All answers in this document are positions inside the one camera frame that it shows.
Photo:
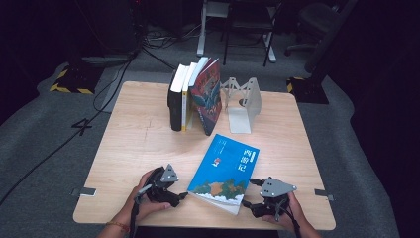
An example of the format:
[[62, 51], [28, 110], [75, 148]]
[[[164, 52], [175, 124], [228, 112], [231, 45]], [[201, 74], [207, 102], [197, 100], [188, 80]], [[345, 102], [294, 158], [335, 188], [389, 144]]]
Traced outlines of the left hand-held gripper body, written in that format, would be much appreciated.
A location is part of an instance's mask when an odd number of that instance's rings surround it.
[[154, 202], [179, 200], [178, 194], [168, 190], [176, 181], [178, 181], [178, 176], [171, 164], [165, 168], [154, 169], [146, 184], [138, 191], [135, 203], [140, 204], [144, 195], [148, 197], [149, 201]]

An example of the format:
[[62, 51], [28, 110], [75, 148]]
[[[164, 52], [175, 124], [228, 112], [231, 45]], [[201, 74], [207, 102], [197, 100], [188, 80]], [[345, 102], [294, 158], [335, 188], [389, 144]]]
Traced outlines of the white desk frame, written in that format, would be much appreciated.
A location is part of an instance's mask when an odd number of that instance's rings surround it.
[[[227, 18], [228, 15], [228, 2], [227, 0], [203, 0], [202, 9], [201, 9], [201, 23], [200, 23], [200, 33], [198, 37], [198, 45], [196, 50], [196, 55], [202, 57], [205, 50], [205, 40], [206, 40], [206, 23], [210, 18]], [[269, 40], [273, 37], [273, 32], [266, 33], [262, 35], [264, 45], [268, 48]], [[275, 63], [277, 61], [276, 56], [272, 47], [268, 48], [268, 58], [269, 61]]]

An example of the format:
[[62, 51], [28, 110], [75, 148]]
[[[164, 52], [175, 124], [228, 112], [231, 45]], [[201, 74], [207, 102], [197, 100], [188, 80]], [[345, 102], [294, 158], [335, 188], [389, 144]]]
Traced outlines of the yellow book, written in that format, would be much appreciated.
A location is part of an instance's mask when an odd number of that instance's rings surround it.
[[190, 93], [189, 93], [189, 82], [192, 78], [192, 74], [196, 69], [197, 63], [192, 62], [186, 68], [186, 74], [182, 86], [182, 114], [181, 114], [181, 130], [185, 131], [187, 129], [191, 113], [190, 113]]

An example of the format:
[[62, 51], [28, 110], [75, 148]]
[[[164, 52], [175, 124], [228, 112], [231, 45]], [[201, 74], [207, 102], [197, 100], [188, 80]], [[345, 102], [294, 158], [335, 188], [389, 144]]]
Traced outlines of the person's left hand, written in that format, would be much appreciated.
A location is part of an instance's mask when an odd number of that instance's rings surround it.
[[[148, 178], [152, 174], [153, 171], [148, 171], [142, 175], [139, 183], [133, 188], [132, 192], [128, 196], [125, 204], [121, 208], [120, 212], [116, 215], [116, 220], [122, 222], [124, 224], [129, 224], [131, 221], [131, 212], [132, 208], [135, 205], [135, 197], [138, 191], [146, 184]], [[148, 215], [158, 212], [164, 211], [171, 208], [171, 205], [168, 202], [151, 202], [149, 199], [144, 195], [142, 197], [141, 203], [138, 205], [139, 212], [136, 216], [136, 223], [139, 224], [141, 220], [146, 218]]]

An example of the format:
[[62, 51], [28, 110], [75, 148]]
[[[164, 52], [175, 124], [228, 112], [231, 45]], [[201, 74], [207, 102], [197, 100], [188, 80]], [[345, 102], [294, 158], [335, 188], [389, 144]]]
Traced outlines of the person's right hand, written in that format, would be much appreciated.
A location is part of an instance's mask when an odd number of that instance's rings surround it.
[[289, 206], [287, 207], [287, 211], [280, 215], [278, 218], [275, 218], [272, 215], [265, 215], [262, 220], [275, 225], [279, 225], [285, 230], [294, 233], [292, 223], [294, 221], [306, 221], [306, 218], [294, 193], [289, 192], [287, 195], [289, 198]]

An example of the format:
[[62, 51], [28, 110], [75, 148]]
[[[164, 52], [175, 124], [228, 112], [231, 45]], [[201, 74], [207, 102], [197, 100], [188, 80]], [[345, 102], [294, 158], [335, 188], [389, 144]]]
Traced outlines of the black yellow striped stand base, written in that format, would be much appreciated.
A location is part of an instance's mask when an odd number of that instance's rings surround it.
[[300, 103], [329, 103], [321, 84], [310, 78], [290, 77], [286, 80], [286, 89]]
[[50, 91], [94, 94], [103, 71], [104, 69], [100, 67], [78, 69], [71, 65], [66, 65], [58, 74]]

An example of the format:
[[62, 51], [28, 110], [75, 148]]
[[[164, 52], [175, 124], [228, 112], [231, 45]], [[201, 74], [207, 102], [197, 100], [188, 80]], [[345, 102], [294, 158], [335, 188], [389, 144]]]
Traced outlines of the red and blue illustrated book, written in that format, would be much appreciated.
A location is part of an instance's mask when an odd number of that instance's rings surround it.
[[188, 86], [207, 136], [212, 134], [222, 109], [220, 85], [219, 60], [201, 57]]

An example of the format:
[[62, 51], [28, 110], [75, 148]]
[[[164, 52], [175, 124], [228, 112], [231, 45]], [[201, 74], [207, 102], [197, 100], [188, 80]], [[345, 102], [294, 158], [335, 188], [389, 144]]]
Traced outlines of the blue paperback book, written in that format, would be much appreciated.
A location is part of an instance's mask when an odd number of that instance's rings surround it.
[[237, 215], [260, 150], [216, 134], [187, 191]]

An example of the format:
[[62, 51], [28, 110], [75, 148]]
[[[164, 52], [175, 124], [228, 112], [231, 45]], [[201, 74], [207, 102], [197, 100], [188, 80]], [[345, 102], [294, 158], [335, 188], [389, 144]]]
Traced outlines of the black office chair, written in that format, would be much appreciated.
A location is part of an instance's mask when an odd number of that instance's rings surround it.
[[294, 51], [313, 51], [331, 30], [340, 13], [324, 3], [312, 3], [298, 13], [296, 45], [288, 46], [284, 54], [288, 57]]

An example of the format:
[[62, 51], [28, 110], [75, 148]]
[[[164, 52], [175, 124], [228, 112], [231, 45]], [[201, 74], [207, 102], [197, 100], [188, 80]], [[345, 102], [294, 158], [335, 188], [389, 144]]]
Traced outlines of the dark equipment stand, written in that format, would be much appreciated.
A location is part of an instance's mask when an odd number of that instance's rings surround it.
[[88, 65], [111, 67], [135, 59], [141, 35], [133, 0], [71, 0], [101, 50], [101, 57], [83, 57]]

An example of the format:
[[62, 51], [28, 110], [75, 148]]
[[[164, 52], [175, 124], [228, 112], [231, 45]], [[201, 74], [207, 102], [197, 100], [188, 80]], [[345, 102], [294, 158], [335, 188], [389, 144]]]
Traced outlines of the black metal chair frame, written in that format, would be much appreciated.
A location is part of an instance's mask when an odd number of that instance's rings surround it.
[[282, 0], [230, 0], [224, 33], [222, 34], [222, 36], [225, 37], [223, 64], [226, 64], [229, 47], [251, 47], [251, 45], [230, 43], [230, 38], [233, 33], [244, 33], [260, 35], [257, 42], [263, 41], [263, 66], [266, 66], [272, 43], [271, 35], [275, 27], [275, 20], [278, 11], [280, 10], [281, 1]]

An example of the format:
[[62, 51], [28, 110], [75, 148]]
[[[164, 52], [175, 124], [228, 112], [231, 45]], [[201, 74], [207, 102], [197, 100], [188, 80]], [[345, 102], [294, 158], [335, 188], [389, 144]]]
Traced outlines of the white expandable metal bookend rack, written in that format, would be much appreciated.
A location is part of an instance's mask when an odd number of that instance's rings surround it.
[[251, 134], [255, 118], [262, 110], [262, 97], [258, 80], [251, 77], [240, 85], [230, 77], [221, 84], [225, 95], [224, 104], [228, 113], [230, 131], [233, 134]]

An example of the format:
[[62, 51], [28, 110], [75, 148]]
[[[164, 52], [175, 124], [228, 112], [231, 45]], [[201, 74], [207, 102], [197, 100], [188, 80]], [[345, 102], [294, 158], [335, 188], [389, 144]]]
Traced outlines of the dark slanted stand pole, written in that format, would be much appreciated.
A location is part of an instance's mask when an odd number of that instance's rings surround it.
[[322, 59], [326, 56], [328, 48], [334, 41], [341, 27], [353, 11], [358, 0], [337, 0], [337, 4], [334, 6], [338, 10], [340, 16], [334, 23], [331, 30], [326, 34], [319, 45], [314, 49], [314, 52], [310, 59], [305, 64], [304, 68], [308, 73], [313, 73], [316, 67], [322, 62]]

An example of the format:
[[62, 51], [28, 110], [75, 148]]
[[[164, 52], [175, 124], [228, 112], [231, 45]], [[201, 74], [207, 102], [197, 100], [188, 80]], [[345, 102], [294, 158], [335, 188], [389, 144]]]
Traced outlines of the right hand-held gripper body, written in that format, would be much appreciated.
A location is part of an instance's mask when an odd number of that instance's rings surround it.
[[289, 205], [288, 194], [297, 190], [297, 186], [268, 177], [262, 184], [260, 195], [263, 197], [265, 211], [274, 216], [276, 221]]

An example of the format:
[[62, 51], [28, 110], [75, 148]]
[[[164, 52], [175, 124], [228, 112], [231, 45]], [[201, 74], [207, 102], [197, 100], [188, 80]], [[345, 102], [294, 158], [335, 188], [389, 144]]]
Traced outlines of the black hardcover book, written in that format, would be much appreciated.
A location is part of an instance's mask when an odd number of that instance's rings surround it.
[[181, 130], [182, 88], [188, 66], [180, 64], [173, 76], [167, 93], [170, 127], [173, 131]]

